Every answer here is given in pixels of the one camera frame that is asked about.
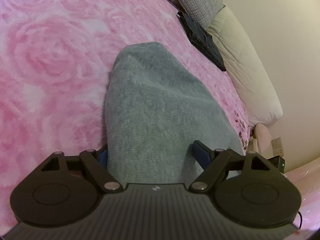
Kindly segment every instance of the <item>beige wall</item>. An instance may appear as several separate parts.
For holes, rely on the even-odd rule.
[[[223,0],[252,41],[284,115],[286,171],[320,157],[320,0]]]

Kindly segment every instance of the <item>pink plastic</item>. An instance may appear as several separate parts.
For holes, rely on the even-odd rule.
[[[295,184],[302,196],[300,212],[304,230],[320,228],[320,158],[286,173],[287,178]],[[300,224],[300,217],[295,225]]]
[[[108,75],[127,45],[162,43],[204,83],[246,148],[244,104],[176,14],[167,0],[0,0],[0,235],[16,224],[11,191],[49,154],[106,143]]]

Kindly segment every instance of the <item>black garment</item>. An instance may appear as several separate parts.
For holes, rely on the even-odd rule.
[[[223,58],[217,46],[212,41],[211,35],[207,33],[196,20],[187,14],[179,11],[178,16],[191,44],[215,63],[221,71],[226,71]]]

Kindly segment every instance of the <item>floral bedding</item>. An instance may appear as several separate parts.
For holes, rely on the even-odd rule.
[[[119,51],[158,41],[208,88],[246,149],[244,104],[194,48],[167,0],[0,0],[0,235],[14,187],[53,151],[106,143],[108,75]]]

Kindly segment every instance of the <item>ribbed fabric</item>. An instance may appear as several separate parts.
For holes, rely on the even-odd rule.
[[[189,185],[203,170],[200,140],[242,153],[239,138],[206,87],[157,42],[125,47],[106,97],[108,171],[120,183]]]

